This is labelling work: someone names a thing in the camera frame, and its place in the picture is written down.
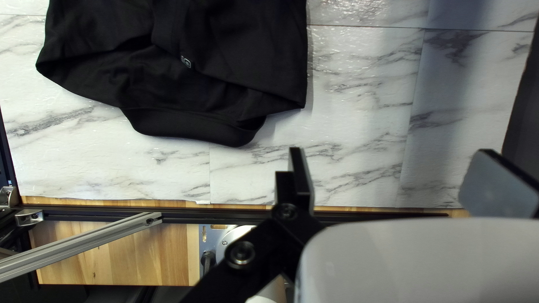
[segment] marble pattern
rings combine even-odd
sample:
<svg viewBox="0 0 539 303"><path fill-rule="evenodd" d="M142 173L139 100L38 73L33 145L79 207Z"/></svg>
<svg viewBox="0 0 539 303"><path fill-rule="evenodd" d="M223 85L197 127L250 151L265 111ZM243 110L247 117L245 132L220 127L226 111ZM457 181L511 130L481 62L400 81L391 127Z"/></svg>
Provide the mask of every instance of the marble pattern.
<svg viewBox="0 0 539 303"><path fill-rule="evenodd" d="M431 0L426 28L533 31L537 0Z"/></svg>
<svg viewBox="0 0 539 303"><path fill-rule="evenodd" d="M209 200L209 144L150 137L34 63L44 17L0 16L0 104L22 195Z"/></svg>
<svg viewBox="0 0 539 303"><path fill-rule="evenodd" d="M532 36L426 31L397 206L460 206L473 153L501 149Z"/></svg>
<svg viewBox="0 0 539 303"><path fill-rule="evenodd" d="M268 204L300 146L318 205L399 207L458 207L473 152L501 147L539 10L309 0L307 107L271 115L234 149L141 135L117 108L39 75L47 6L0 0L0 105L23 195Z"/></svg>
<svg viewBox="0 0 539 303"><path fill-rule="evenodd" d="M289 146L305 149L318 205L392 206L423 31L311 26L309 104L253 142L210 147L212 203L270 204Z"/></svg>

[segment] bolt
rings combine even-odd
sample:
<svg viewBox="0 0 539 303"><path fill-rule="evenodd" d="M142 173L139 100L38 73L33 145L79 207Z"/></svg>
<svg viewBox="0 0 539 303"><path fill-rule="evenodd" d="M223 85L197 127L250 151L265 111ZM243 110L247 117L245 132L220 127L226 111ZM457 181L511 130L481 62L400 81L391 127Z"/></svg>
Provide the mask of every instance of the bolt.
<svg viewBox="0 0 539 303"><path fill-rule="evenodd" d="M297 216L296 206L294 204L284 203L279 207L277 215L283 220L293 220Z"/></svg>
<svg viewBox="0 0 539 303"><path fill-rule="evenodd" d="M249 241L234 243L229 257L233 267L247 265L254 259L254 246Z"/></svg>

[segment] metal bracket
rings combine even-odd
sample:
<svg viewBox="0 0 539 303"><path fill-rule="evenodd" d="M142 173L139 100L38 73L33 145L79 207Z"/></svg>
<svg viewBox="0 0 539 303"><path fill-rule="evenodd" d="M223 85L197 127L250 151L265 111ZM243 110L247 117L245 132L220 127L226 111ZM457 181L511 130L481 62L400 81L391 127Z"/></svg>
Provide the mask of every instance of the metal bracket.
<svg viewBox="0 0 539 303"><path fill-rule="evenodd" d="M43 220L43 210L41 209L23 209L15 214L17 226L36 225Z"/></svg>
<svg viewBox="0 0 539 303"><path fill-rule="evenodd" d="M4 186L0 189L0 209L9 209L19 204L19 191L14 186Z"/></svg>

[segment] metal rod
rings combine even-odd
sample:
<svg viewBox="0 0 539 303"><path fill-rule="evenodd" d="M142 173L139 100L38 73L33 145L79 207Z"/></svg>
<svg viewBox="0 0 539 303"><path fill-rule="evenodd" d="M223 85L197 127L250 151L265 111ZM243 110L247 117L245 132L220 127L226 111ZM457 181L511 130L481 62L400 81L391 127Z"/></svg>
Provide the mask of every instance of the metal rod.
<svg viewBox="0 0 539 303"><path fill-rule="evenodd" d="M160 212L143 212L98 229L7 257L0 260L0 283L161 222Z"/></svg>
<svg viewBox="0 0 539 303"><path fill-rule="evenodd" d="M114 222L139 212L161 212L163 223L176 224L235 224L257 225L270 217L269 210L211 209L211 208L142 208L132 206L79 206L24 204L14 209L39 208L46 221ZM446 217L445 213L428 212L372 212L372 211L314 211L314 216L325 225L345 222Z"/></svg>

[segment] gray marble vein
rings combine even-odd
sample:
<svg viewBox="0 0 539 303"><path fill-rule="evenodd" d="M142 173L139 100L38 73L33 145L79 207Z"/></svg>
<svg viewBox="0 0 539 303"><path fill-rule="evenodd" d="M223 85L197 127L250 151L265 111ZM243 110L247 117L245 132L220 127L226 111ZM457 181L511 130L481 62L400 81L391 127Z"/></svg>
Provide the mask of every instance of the gray marble vein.
<svg viewBox="0 0 539 303"><path fill-rule="evenodd" d="M299 146L318 205L394 205L423 31L311 26L311 35L312 103L268 117L242 148L212 145L212 203L273 203L274 171Z"/></svg>
<svg viewBox="0 0 539 303"><path fill-rule="evenodd" d="M428 29L533 31L536 0L431 0Z"/></svg>
<svg viewBox="0 0 539 303"><path fill-rule="evenodd" d="M473 153L501 148L531 38L426 32L396 206L460 206Z"/></svg>

